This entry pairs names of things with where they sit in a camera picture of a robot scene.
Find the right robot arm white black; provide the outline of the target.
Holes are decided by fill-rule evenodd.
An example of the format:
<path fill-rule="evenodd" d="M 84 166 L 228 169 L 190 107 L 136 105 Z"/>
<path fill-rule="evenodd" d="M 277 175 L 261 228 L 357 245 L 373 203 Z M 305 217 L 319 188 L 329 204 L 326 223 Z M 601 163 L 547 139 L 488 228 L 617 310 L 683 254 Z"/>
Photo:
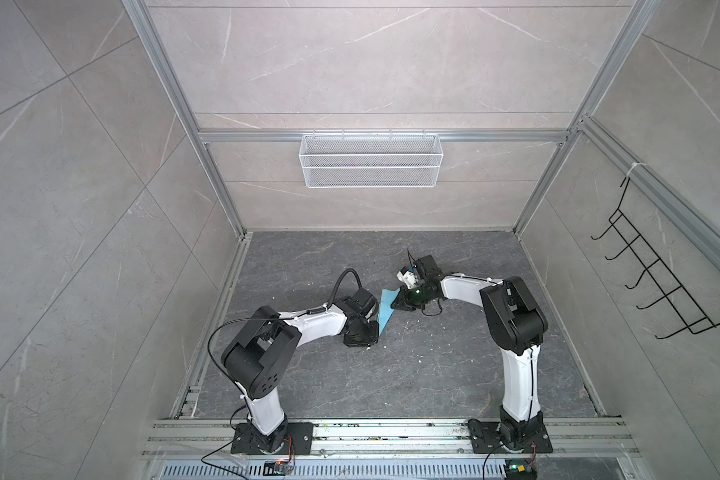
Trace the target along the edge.
<path fill-rule="evenodd" d="M 500 438 L 516 449 L 543 427 L 538 400 L 538 357 L 548 322 L 522 278 L 491 279 L 462 273 L 421 277 L 403 268 L 393 310 L 424 310 L 431 301 L 458 300 L 483 308 L 489 333 L 501 349 L 504 395 Z"/>

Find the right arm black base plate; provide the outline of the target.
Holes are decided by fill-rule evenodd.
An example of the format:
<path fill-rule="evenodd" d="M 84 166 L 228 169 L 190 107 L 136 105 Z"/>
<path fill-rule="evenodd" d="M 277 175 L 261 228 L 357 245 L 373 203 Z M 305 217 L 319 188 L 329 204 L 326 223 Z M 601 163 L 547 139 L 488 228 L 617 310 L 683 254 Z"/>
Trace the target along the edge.
<path fill-rule="evenodd" d="M 516 426 L 512 420 L 469 419 L 466 426 L 475 454 L 553 452 L 546 426 L 538 419 L 532 419 L 529 426 Z"/>

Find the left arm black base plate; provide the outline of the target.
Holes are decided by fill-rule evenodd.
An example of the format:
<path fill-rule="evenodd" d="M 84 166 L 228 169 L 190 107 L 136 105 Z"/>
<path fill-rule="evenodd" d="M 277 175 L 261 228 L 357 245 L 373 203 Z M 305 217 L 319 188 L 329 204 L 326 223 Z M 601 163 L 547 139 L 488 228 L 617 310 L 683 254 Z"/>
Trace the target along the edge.
<path fill-rule="evenodd" d="M 248 455 L 308 455 L 313 442 L 314 424 L 285 420 L 269 435 L 262 434 L 250 421 L 235 428 L 230 452 Z"/>

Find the light blue paper sheet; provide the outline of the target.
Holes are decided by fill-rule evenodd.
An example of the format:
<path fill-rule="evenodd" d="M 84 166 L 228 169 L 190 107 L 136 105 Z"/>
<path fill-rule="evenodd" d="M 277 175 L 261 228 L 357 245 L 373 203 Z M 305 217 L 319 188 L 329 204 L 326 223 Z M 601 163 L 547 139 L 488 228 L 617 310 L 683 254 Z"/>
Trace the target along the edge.
<path fill-rule="evenodd" d="M 394 309 L 392 308 L 392 303 L 396 300 L 398 294 L 400 292 L 400 289 L 396 289 L 394 291 L 383 289 L 379 301 L 379 311 L 377 315 L 377 321 L 379 324 L 379 333 L 382 333 L 387 326 L 392 314 L 394 313 Z"/>

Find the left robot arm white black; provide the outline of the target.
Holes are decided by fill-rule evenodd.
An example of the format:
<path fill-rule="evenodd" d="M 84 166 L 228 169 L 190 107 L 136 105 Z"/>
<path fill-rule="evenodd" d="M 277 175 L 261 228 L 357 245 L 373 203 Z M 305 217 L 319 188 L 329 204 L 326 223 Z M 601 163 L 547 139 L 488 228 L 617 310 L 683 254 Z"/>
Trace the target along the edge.
<path fill-rule="evenodd" d="M 241 391 L 254 431 L 278 437 L 287 424 L 278 386 L 298 347 L 341 335 L 349 347 L 377 343 L 378 300 L 366 291 L 335 300 L 331 305 L 297 312 L 259 308 L 221 355 L 221 367 Z"/>

